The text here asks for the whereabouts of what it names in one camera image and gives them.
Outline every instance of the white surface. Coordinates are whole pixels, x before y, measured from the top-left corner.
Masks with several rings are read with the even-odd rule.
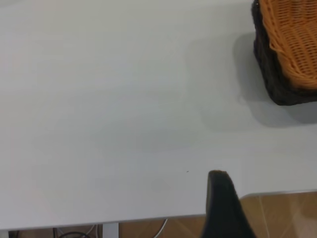
[[[316,103],[279,107],[250,0],[1,0],[0,229],[203,214],[317,188]]]
[[[119,223],[103,224],[103,238],[119,238]]]

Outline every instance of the black cable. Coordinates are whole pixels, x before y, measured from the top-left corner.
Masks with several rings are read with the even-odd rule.
[[[69,236],[69,235],[80,235],[81,237],[86,237],[86,238],[90,238],[89,235],[82,233],[82,232],[67,232],[62,234],[61,236],[59,236],[58,238],[63,238],[65,236]]]

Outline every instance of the cable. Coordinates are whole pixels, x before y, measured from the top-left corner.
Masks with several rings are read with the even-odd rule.
[[[93,231],[94,227],[95,227],[95,225],[93,225],[92,227],[90,227],[90,229],[86,232],[86,234],[89,235],[89,233]]]
[[[57,232],[60,232],[61,234],[64,234],[63,230],[61,228],[57,227]]]
[[[165,227],[165,225],[166,225],[166,223],[167,223],[167,220],[168,220],[168,219],[165,219],[165,221],[164,221],[162,227],[160,228],[160,230],[158,231],[158,233],[157,233],[153,238],[158,238],[158,237],[159,237],[159,235],[161,234],[161,232],[163,231],[163,229],[164,229],[164,227]]]
[[[90,232],[93,231],[95,225],[92,225],[89,230],[86,232],[86,235],[89,235]],[[64,234],[63,230],[61,228],[56,228],[56,233],[57,233],[57,236],[58,236],[58,232],[60,232],[62,235]]]
[[[96,225],[96,238],[98,238],[98,225]]]
[[[63,238],[63,237],[69,236],[69,235],[80,235],[82,237],[90,238],[89,235],[87,235],[83,232],[67,232],[67,233],[64,233],[61,236],[59,236],[59,238]]]

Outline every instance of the black object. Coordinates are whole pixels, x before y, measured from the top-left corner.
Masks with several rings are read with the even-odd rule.
[[[206,223],[201,237],[256,238],[226,172],[209,172]]]
[[[269,47],[269,38],[263,26],[259,0],[253,2],[252,17],[256,28],[254,54],[270,98],[282,106],[317,101],[317,90],[294,88],[289,79],[284,76],[276,52]]]

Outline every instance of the white cable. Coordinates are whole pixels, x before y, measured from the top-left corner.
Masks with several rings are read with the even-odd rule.
[[[167,220],[168,220],[168,219],[165,219],[165,221],[164,221],[162,227],[160,228],[160,230],[158,231],[158,233],[157,233],[157,234],[155,235],[155,237],[153,237],[153,238],[158,238],[158,237],[159,237],[159,235],[161,234],[161,232],[163,231],[163,229],[164,229],[164,227],[165,227],[165,225],[166,225],[166,223],[167,223]]]
[[[95,225],[93,225],[92,227],[90,227],[89,231],[86,232],[86,235],[89,235],[90,232],[92,232],[92,230],[94,229]]]
[[[61,234],[64,234],[64,232],[61,230],[61,228],[56,228]]]
[[[96,238],[98,238],[98,225],[96,225]]]

